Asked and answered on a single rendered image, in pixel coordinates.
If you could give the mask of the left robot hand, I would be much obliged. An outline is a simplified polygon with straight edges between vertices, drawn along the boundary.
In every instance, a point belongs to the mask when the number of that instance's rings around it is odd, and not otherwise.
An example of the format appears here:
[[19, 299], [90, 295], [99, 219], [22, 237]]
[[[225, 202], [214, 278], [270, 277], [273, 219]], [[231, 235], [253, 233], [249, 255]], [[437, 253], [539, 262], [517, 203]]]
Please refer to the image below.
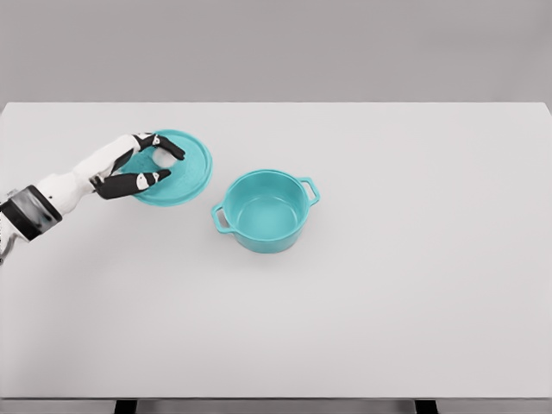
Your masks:
[[185, 159], [184, 149], [164, 135], [147, 132], [116, 138], [78, 163], [73, 171], [79, 178], [85, 179], [92, 190], [103, 199], [134, 196], [172, 174], [166, 168], [156, 172], [117, 173], [134, 155], [150, 147], [161, 148], [178, 161]]

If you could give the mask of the teal pot lid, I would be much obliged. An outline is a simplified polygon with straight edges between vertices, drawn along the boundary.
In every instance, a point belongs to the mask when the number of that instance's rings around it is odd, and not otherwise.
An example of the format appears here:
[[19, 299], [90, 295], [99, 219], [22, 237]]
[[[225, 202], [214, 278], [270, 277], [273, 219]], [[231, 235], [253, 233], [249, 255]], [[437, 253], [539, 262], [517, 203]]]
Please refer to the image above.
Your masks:
[[161, 129], [156, 134], [165, 136], [182, 148], [185, 159], [175, 160], [167, 166], [171, 175], [135, 194], [135, 198], [160, 207], [176, 206], [194, 199], [210, 182], [213, 164], [209, 149], [193, 135], [177, 129]]

